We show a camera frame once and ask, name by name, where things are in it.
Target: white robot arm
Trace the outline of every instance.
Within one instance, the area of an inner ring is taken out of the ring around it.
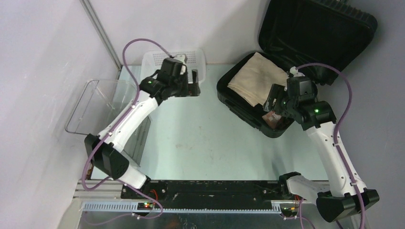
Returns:
[[[126,154],[124,147],[139,127],[142,121],[169,97],[199,96],[198,75],[192,71],[192,82],[188,82],[186,56],[176,55],[166,58],[160,70],[153,76],[147,77],[140,83],[139,100],[129,105],[102,130],[97,136],[89,134],[85,139],[87,154],[90,155],[94,147],[107,138],[92,159],[93,165],[108,174],[113,179],[119,179],[134,188],[141,188],[148,180],[141,173],[133,160]]]
[[[329,185],[319,185],[297,172],[285,174],[279,178],[284,194],[295,194],[307,199],[317,205],[319,213],[326,221],[332,222],[360,212],[359,199],[353,186],[355,184],[351,182],[345,163],[354,175],[366,209],[376,203],[379,196],[376,190],[367,189],[357,174],[339,132],[338,142],[335,143],[336,117],[327,102],[315,101],[316,96],[317,88],[310,78],[303,75],[290,77],[287,79],[287,87],[272,85],[265,110],[273,110],[301,124],[317,146],[329,180]]]

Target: white plastic basket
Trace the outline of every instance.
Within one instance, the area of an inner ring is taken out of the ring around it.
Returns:
[[[205,80],[206,64],[205,55],[201,49],[184,49],[184,50],[174,50],[170,51],[171,55],[186,54],[187,56],[187,72],[189,82],[192,82],[192,70],[198,71],[198,81],[202,83]],[[167,54],[160,51],[150,51],[143,55],[142,67],[140,70],[140,80],[155,73],[157,69],[160,69],[163,60],[167,58]]]

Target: beige cloth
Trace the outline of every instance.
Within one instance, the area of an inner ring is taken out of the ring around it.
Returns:
[[[287,73],[256,52],[229,82],[228,87],[251,106],[263,105],[271,85],[286,85]]]

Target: cable clip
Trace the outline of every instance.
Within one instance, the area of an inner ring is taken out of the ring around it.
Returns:
[[[295,67],[295,66],[292,67],[292,68],[290,68],[289,73],[290,73],[290,74],[293,74],[294,77],[305,76],[303,73],[300,73],[300,72],[298,71],[297,67]]]

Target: open suitcase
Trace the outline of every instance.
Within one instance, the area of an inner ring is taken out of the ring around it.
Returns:
[[[271,0],[258,37],[261,54],[281,69],[320,62],[342,71],[371,42],[377,29],[372,15],[336,0]],[[263,120],[262,105],[252,107],[229,82],[254,55],[243,58],[217,83],[219,100],[242,120],[268,137],[280,137],[294,122],[283,119],[272,129]],[[313,66],[302,71],[315,83],[331,85],[337,74]]]

